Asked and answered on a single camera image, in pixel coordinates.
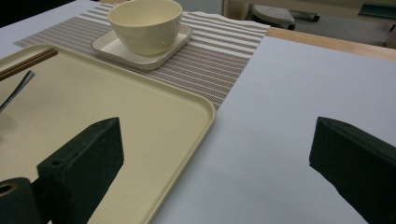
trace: metal spoon handle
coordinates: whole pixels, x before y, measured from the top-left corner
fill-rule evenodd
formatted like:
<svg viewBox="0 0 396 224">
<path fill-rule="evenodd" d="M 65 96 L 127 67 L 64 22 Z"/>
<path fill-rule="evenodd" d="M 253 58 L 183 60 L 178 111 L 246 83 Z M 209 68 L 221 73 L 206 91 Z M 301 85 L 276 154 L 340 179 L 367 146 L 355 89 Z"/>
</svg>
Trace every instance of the metal spoon handle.
<svg viewBox="0 0 396 224">
<path fill-rule="evenodd" d="M 27 72 L 27 74 L 24 76 L 20 84 L 17 86 L 17 88 L 8 96 L 8 98 L 3 102 L 2 105 L 0 105 L 0 113 L 6 108 L 6 106 L 14 99 L 14 97 L 23 89 L 24 86 L 32 79 L 32 77 L 35 75 L 33 71 Z"/>
</svg>

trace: white table surface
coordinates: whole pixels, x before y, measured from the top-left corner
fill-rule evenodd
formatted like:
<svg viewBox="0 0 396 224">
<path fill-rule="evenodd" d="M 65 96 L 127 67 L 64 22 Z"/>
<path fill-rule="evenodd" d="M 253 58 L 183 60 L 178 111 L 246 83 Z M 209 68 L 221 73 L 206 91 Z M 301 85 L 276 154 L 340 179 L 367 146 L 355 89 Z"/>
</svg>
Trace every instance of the white table surface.
<svg viewBox="0 0 396 224">
<path fill-rule="evenodd" d="M 97 5 L 77 0 L 1 28 L 0 57 Z M 309 167 L 316 119 L 396 146 L 395 86 L 396 63 L 265 37 L 153 223 L 365 223 Z"/>
</svg>

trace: placemat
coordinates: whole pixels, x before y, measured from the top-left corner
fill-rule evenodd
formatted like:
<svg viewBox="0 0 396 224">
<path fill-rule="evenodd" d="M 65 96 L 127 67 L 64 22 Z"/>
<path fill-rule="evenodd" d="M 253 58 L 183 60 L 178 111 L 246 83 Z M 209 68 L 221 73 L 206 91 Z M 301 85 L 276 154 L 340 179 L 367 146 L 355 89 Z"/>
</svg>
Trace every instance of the placemat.
<svg viewBox="0 0 396 224">
<path fill-rule="evenodd" d="M 72 49 L 200 94 L 219 109 L 270 27 L 216 14 L 183 12 L 182 23 L 193 30 L 191 40 L 161 67 L 144 71 L 101 58 L 91 47 L 94 39 L 111 31 L 107 13 L 114 6 L 101 4 L 14 44 L 25 48 L 52 43 Z"/>
</svg>

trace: ceramic bowl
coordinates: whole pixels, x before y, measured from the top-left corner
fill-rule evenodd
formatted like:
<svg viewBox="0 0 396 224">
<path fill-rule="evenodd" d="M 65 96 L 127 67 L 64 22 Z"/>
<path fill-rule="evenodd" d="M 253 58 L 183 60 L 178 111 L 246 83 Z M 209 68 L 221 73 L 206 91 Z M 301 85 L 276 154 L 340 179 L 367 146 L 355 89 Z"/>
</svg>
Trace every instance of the ceramic bowl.
<svg viewBox="0 0 396 224">
<path fill-rule="evenodd" d="M 107 14 L 117 37 L 135 54 L 166 52 L 177 38 L 182 7 L 172 0 L 134 0 L 113 7 Z"/>
</svg>

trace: wooden chopsticks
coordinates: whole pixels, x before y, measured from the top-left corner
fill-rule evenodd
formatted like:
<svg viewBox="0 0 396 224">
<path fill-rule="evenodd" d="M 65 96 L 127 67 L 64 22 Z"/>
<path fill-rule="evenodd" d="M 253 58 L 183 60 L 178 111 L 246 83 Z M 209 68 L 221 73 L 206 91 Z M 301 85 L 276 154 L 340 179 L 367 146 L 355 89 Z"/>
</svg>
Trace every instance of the wooden chopsticks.
<svg viewBox="0 0 396 224">
<path fill-rule="evenodd" d="M 6 79 L 8 77 L 11 77 L 24 69 L 31 67 L 37 63 L 41 63 L 45 60 L 47 60 L 50 57 L 53 57 L 58 54 L 58 51 L 56 49 L 46 49 L 37 55 L 34 55 L 20 63 L 14 64 L 11 67 L 3 70 L 0 72 L 0 81 L 3 79 Z"/>
</svg>

